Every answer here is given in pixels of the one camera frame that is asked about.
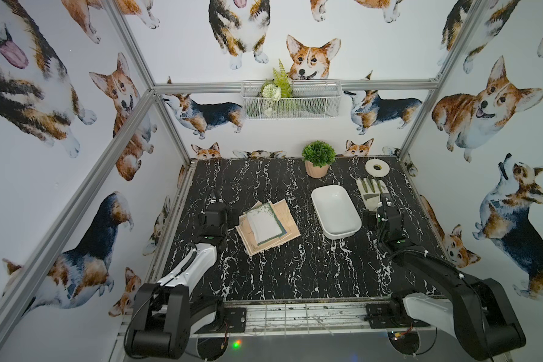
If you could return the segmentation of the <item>green floral bordered paper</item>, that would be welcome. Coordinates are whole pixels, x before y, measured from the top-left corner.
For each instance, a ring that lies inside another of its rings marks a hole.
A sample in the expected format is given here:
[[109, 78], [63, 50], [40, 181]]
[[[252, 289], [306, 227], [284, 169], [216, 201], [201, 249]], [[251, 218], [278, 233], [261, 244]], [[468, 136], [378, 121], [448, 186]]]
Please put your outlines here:
[[246, 217], [258, 246], [283, 237], [287, 233], [271, 202], [252, 208], [247, 211]]

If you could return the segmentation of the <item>white storage box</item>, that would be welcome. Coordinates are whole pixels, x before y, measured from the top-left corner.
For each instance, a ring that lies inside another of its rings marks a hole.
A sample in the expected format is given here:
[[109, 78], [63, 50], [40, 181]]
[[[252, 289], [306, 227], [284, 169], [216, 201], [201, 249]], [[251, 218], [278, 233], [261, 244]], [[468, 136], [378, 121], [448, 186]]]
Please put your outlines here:
[[342, 186], [328, 185], [314, 189], [312, 203], [326, 238], [348, 238], [360, 231], [361, 218]]

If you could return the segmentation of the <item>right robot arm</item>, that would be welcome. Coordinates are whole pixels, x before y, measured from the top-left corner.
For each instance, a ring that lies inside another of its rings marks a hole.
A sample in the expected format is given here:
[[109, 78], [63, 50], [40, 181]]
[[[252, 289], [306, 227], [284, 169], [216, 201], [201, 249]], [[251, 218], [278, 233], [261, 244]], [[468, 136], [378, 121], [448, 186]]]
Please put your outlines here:
[[382, 194], [377, 209], [367, 215], [372, 217], [378, 248], [389, 262], [423, 278], [444, 297], [405, 293], [400, 303], [408, 317], [449, 333], [478, 361], [526, 345], [523, 328], [499, 282], [468, 275], [410, 241], [404, 235], [403, 214], [390, 195]]

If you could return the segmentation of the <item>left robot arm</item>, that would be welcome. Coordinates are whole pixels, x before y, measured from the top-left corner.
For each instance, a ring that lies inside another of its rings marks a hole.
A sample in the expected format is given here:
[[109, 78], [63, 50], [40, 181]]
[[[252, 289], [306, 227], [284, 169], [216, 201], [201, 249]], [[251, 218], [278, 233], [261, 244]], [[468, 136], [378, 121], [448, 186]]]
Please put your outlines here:
[[200, 297], [192, 303], [191, 293], [217, 263], [238, 216], [218, 198], [206, 202], [198, 217], [198, 233], [188, 243], [187, 255], [162, 279], [143, 284], [136, 293], [123, 341], [125, 354], [132, 359], [179, 359], [193, 333], [223, 320], [221, 299]]

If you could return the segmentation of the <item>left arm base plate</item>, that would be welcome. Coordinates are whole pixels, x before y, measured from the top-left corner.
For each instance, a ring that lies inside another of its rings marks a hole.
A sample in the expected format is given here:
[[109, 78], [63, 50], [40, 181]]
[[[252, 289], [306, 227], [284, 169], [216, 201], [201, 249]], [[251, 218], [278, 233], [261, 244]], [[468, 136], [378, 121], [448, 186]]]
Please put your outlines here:
[[247, 325], [246, 308], [227, 308], [216, 314], [216, 320], [210, 327], [209, 333], [244, 333]]

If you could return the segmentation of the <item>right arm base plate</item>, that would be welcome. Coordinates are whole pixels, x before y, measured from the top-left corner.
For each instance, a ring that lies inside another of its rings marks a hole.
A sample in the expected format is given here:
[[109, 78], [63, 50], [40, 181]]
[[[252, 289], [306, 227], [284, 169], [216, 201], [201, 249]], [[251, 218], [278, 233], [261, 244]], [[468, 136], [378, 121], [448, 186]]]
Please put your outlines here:
[[364, 320], [372, 329], [401, 329], [410, 327], [430, 327], [430, 324], [416, 320], [408, 316], [407, 312], [395, 301], [384, 303], [368, 303], [365, 306], [366, 317]]

